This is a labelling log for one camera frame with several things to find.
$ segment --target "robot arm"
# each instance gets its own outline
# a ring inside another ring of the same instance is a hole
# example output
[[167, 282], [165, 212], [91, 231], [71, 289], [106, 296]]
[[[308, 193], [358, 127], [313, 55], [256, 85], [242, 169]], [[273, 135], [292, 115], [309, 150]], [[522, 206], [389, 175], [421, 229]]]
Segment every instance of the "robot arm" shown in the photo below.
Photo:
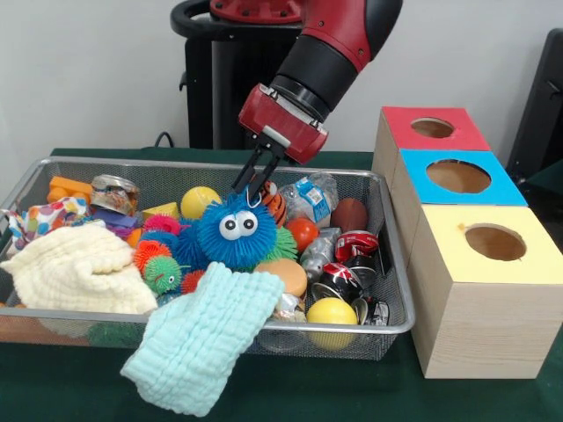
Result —
[[[391, 33], [402, 0], [302, 0], [303, 31], [269, 87], [259, 84], [246, 100], [240, 124], [256, 149], [233, 184], [250, 183], [252, 198], [284, 157], [305, 164], [322, 149], [322, 123]], [[261, 174], [254, 165], [269, 150]]]

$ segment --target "light blue towel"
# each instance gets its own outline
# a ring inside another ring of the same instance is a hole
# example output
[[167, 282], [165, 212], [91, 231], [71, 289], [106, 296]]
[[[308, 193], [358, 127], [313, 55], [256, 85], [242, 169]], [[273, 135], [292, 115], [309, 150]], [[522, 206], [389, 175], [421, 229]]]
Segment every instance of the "light blue towel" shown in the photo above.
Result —
[[143, 342], [121, 374], [149, 403], [207, 415], [283, 289], [276, 275], [232, 273], [211, 263], [193, 294], [152, 313]]

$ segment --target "black cable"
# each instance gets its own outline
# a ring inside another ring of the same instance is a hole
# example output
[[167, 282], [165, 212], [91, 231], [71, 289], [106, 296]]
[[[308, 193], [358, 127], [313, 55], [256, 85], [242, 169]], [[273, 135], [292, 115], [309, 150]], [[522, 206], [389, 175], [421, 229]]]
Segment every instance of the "black cable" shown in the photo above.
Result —
[[170, 148], [174, 148], [174, 141], [172, 140], [172, 137], [170, 136], [170, 134], [168, 132], [162, 132], [159, 136], [157, 136], [157, 140], [155, 141], [155, 147], [158, 147], [160, 145], [160, 141], [162, 141], [162, 138], [167, 138], [168, 139], [168, 143], [170, 145]]

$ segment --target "googly eye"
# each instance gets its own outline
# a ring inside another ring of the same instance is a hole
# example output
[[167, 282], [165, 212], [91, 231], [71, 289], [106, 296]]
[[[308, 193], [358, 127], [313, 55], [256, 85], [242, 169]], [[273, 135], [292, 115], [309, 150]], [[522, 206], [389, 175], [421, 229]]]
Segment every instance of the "googly eye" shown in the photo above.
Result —
[[237, 213], [237, 223], [240, 227], [241, 236], [252, 236], [258, 228], [258, 219], [250, 211]]
[[227, 240], [240, 238], [240, 224], [233, 214], [226, 215], [219, 223], [219, 233]]

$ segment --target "white wall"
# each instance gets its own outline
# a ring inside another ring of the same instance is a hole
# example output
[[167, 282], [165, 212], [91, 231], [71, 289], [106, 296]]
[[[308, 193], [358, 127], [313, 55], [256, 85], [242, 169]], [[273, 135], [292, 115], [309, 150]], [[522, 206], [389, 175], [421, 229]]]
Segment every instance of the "white wall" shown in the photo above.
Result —
[[[57, 146], [141, 148], [161, 129], [183, 143], [183, 40], [169, 25], [178, 2], [0, 1], [0, 197]], [[373, 150], [383, 105], [463, 106], [506, 160], [556, 26], [561, 0], [405, 0], [327, 121], [326, 149]]]

